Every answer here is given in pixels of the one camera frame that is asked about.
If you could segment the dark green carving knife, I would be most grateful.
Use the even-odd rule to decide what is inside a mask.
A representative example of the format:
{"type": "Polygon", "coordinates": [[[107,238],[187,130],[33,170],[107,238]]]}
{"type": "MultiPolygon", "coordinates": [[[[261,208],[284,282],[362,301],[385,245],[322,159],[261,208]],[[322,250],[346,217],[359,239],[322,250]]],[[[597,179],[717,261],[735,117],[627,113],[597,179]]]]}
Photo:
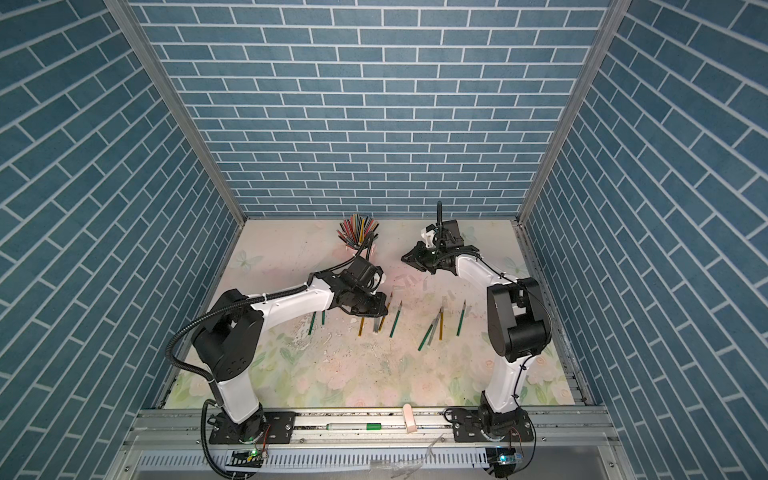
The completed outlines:
{"type": "Polygon", "coordinates": [[[435,327],[434,327],[434,322],[432,322],[432,323],[431,323],[431,324],[428,326],[428,328],[427,328],[427,331],[425,332],[424,336],[422,337],[422,340],[421,340],[421,342],[419,343],[419,346],[418,346],[418,350],[417,350],[417,351],[419,351],[419,352],[420,352],[420,351],[422,351],[422,349],[424,348],[424,346],[427,344],[428,340],[429,340],[429,339],[430,339],[430,337],[432,336],[432,332],[433,332],[434,328],[435,328],[435,327]]]}

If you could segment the silver carving knife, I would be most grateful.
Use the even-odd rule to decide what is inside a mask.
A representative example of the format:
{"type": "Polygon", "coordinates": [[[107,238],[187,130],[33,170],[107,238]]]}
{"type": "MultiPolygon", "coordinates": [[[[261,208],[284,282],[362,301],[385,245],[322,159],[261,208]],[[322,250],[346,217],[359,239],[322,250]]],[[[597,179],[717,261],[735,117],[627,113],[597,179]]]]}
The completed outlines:
{"type": "Polygon", "coordinates": [[[427,337],[427,345],[433,342],[436,332],[439,329],[441,313],[438,313],[430,324],[429,335],[427,337]]]}

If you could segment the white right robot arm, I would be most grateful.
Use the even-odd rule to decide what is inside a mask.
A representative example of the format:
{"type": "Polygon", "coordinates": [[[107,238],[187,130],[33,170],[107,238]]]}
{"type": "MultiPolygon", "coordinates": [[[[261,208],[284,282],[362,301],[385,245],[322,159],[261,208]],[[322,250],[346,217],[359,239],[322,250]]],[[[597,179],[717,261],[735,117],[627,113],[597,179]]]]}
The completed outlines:
{"type": "Polygon", "coordinates": [[[517,278],[486,261],[468,245],[455,220],[437,220],[421,232],[402,261],[432,275],[444,270],[470,282],[487,296],[487,333],[497,354],[478,416],[488,427],[522,413],[520,395],[534,359],[551,342],[551,318],[533,278],[517,278]]]}

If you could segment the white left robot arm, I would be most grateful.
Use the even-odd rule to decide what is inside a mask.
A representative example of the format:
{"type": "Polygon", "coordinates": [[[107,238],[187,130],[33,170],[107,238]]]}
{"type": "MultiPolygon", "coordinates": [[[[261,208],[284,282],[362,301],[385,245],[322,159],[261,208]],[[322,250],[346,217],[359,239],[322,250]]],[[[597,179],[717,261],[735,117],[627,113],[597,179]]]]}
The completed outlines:
{"type": "Polygon", "coordinates": [[[255,422],[262,414],[259,388],[254,385],[257,356],[271,355],[277,335],[293,323],[309,331],[312,315],[331,310],[348,317],[382,317],[386,295],[381,267],[364,257],[354,257],[336,269],[308,275],[298,286],[273,293],[245,294],[237,289],[223,293],[211,310],[192,322],[191,343],[198,366],[211,388],[216,404],[236,425],[255,422]]]}

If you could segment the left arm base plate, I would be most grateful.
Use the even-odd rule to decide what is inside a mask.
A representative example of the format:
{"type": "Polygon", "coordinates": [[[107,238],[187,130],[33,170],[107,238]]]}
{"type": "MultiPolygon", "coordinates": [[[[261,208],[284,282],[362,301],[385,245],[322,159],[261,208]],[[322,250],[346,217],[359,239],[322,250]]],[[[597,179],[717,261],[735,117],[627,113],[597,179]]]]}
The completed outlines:
{"type": "Polygon", "coordinates": [[[236,424],[225,413],[210,415],[206,419],[212,428],[209,442],[214,445],[289,444],[296,417],[291,411],[268,411],[236,424]]]}

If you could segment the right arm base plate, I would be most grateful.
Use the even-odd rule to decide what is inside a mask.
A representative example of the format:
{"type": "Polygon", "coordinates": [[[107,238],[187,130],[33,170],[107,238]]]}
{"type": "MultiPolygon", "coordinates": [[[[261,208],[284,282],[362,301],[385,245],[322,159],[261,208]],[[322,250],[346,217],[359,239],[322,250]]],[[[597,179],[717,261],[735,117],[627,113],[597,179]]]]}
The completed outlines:
{"type": "Polygon", "coordinates": [[[451,425],[457,443],[532,442],[535,437],[533,423],[522,408],[499,414],[486,407],[479,410],[448,407],[442,415],[451,425]]]}

